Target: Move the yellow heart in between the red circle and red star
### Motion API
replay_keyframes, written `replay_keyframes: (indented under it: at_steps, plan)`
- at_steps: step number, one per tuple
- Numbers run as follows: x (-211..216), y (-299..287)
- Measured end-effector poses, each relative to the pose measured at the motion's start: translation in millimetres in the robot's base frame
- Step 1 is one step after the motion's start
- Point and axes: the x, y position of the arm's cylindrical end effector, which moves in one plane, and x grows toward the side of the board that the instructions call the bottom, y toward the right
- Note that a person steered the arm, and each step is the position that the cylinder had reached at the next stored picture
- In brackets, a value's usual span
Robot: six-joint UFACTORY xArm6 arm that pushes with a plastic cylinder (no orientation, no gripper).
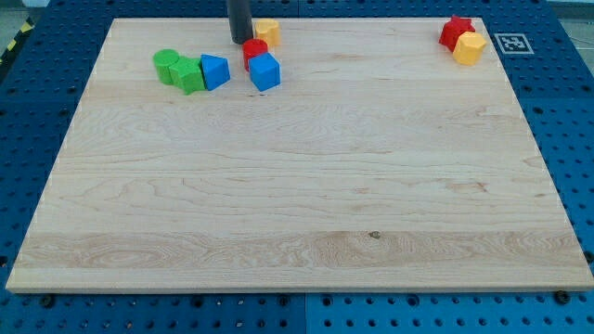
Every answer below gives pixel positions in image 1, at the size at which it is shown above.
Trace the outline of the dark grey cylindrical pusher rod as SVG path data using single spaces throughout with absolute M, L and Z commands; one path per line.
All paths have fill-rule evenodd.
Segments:
M 226 0 L 232 42 L 243 45 L 253 38 L 250 0 Z

